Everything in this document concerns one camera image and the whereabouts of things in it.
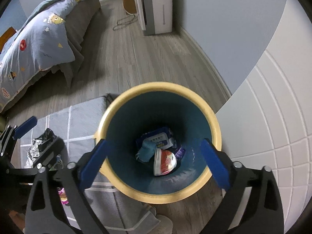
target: laminate floor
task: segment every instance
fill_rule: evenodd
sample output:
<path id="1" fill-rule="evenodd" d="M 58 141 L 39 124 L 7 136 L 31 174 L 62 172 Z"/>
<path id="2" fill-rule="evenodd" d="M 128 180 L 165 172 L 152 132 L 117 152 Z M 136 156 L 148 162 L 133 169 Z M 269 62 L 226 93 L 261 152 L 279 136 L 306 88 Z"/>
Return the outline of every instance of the laminate floor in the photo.
<path id="1" fill-rule="evenodd" d="M 151 81 L 178 83 L 203 97 L 216 112 L 227 101 L 212 70 L 190 43 L 178 33 L 143 36 L 138 21 L 113 31 L 117 19 L 126 16 L 121 0 L 103 2 L 82 43 L 85 59 L 67 88 L 61 71 L 49 72 L 10 109 L 10 124 L 21 124 L 106 93 L 122 93 Z M 18 150 L 12 163 L 19 167 Z M 157 205 L 157 212 L 174 222 L 174 233 L 199 233 L 222 199 L 211 179 L 189 198 Z"/>

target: trash can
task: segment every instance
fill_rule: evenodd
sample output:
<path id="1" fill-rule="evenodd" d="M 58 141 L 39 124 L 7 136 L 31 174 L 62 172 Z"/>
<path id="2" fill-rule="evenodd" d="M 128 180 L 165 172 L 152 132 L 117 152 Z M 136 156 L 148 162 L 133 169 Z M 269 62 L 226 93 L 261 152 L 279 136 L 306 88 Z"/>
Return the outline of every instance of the trash can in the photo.
<path id="1" fill-rule="evenodd" d="M 186 150 L 180 167 L 165 176 L 154 176 L 135 158 L 135 140 L 159 126 L 168 126 Z M 153 204 L 196 193 L 212 176 L 200 152 L 201 141 L 209 138 L 217 150 L 222 142 L 210 106 L 190 89 L 166 82 L 141 84 L 117 97 L 105 111 L 95 138 L 112 143 L 100 172 L 125 195 Z"/>

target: blue gripper pad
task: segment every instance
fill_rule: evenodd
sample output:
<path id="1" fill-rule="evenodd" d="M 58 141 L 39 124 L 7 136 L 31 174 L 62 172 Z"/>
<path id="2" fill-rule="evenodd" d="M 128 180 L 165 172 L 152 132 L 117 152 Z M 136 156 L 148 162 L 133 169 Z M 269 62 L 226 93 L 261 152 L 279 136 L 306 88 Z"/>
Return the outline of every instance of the blue gripper pad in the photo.
<path id="1" fill-rule="evenodd" d="M 13 139 L 21 139 L 29 130 L 37 125 L 37 118 L 35 116 L 31 116 L 27 121 L 23 124 L 19 125 L 15 131 Z"/>
<path id="2" fill-rule="evenodd" d="M 202 141 L 200 149 L 218 186 L 226 191 L 229 190 L 230 174 L 217 156 L 216 150 L 205 139 Z"/>
<path id="3" fill-rule="evenodd" d="M 101 140 L 96 146 L 89 161 L 85 164 L 79 174 L 79 188 L 85 190 L 90 188 L 96 175 L 99 172 L 105 158 L 110 151 L 109 143 L 106 140 Z"/>

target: yellow trash can rim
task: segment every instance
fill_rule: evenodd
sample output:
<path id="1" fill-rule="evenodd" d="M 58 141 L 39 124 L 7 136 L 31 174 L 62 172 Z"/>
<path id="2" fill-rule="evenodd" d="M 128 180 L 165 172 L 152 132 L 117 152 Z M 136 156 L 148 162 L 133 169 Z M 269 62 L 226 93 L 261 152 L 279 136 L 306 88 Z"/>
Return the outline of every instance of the yellow trash can rim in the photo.
<path id="1" fill-rule="evenodd" d="M 154 92 L 154 91 L 165 91 L 165 92 L 171 92 L 178 94 L 189 101 L 191 101 L 193 104 L 195 104 L 200 111 L 204 114 L 205 118 L 208 121 L 208 124 L 210 126 L 211 135 L 212 135 L 212 143 L 216 147 L 217 150 L 221 151 L 221 131 L 219 127 L 219 123 L 217 121 L 216 115 L 211 109 L 211 107 L 207 104 L 207 102 L 197 95 L 192 90 L 175 84 L 175 83 L 169 83 L 169 82 L 152 82 L 152 83 L 144 83 L 139 86 L 135 86 L 124 93 L 122 93 L 120 96 L 118 96 L 107 108 L 105 111 L 97 132 L 95 133 L 94 137 L 96 139 L 96 143 L 99 142 L 100 139 L 105 139 L 107 130 L 110 124 L 110 121 L 112 120 L 113 116 L 116 114 L 116 112 L 119 110 L 121 106 L 123 106 L 127 101 L 130 99 L 147 92 Z M 102 167 L 100 168 L 100 173 L 102 173 L 104 176 L 106 176 L 109 181 L 112 183 L 113 186 L 115 186 L 119 191 L 124 193 L 125 195 L 146 203 L 152 203 L 152 204 L 164 204 L 164 203 L 171 203 L 183 200 L 192 194 L 196 193 L 200 188 L 202 188 L 207 181 L 212 176 L 210 170 L 208 167 L 204 169 L 202 174 L 189 186 L 186 188 L 171 193 L 171 194 L 148 194 L 141 191 L 138 191 L 126 183 L 124 183 L 113 171 L 111 168 L 111 165 L 109 163 L 109 160 L 106 158 L 105 161 L 102 164 Z"/>

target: gray rug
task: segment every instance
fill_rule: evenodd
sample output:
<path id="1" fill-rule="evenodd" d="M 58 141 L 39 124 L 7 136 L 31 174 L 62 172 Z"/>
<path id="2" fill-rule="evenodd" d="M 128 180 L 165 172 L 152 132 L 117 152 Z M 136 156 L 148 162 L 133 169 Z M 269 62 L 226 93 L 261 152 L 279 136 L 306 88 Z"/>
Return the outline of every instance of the gray rug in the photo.
<path id="1" fill-rule="evenodd" d="M 52 129 L 55 135 L 64 140 L 67 146 L 61 154 L 64 164 L 77 162 L 84 153 L 94 148 L 93 135 L 104 111 L 115 97 L 109 94 L 39 119 L 37 126 L 21 138 L 21 166 L 25 166 L 32 139 L 41 135 L 46 128 Z M 155 217 L 154 207 L 119 192 L 100 173 L 92 187 L 85 190 L 85 196 L 110 234 L 145 234 L 160 222 Z M 64 210 L 70 224 L 79 228 L 70 206 L 64 205 Z"/>

